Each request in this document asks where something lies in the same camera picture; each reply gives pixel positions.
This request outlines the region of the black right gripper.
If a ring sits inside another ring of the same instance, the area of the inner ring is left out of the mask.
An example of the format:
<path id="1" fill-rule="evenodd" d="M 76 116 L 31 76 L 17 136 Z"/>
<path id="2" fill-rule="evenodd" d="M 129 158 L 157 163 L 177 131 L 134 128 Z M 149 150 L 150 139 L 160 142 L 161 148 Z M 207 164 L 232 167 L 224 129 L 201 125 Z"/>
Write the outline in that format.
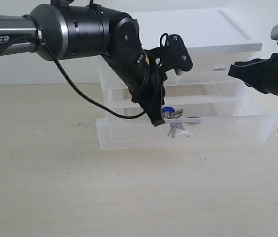
<path id="1" fill-rule="evenodd" d="M 230 66 L 228 76 L 263 94 L 278 96 L 278 53 L 273 53 L 269 59 L 237 61 Z"/>

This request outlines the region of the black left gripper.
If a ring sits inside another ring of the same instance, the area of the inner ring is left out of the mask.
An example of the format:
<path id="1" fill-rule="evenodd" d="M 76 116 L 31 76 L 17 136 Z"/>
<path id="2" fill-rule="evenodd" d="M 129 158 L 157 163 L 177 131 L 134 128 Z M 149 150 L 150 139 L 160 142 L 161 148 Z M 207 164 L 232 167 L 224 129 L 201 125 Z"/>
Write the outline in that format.
<path id="1" fill-rule="evenodd" d="M 146 60 L 140 63 L 122 62 L 107 55 L 103 59 L 117 76 L 127 86 L 132 102 L 137 103 L 146 112 L 154 127 L 164 124 L 162 107 L 164 105 L 164 80 L 162 73 L 156 64 L 156 58 L 150 50 L 145 50 Z"/>

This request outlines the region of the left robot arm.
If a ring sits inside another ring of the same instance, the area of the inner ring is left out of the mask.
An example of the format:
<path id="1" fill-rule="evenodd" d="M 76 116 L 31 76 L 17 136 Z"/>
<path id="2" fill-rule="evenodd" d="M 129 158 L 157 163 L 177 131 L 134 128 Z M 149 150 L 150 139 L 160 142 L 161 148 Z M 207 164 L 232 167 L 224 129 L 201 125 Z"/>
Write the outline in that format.
<path id="1" fill-rule="evenodd" d="M 0 56 L 26 52 L 54 62 L 60 71 L 62 60 L 101 56 L 151 124 L 164 124 L 164 74 L 142 47 L 138 21 L 128 13 L 93 1 L 73 6 L 53 0 L 23 16 L 0 15 Z"/>

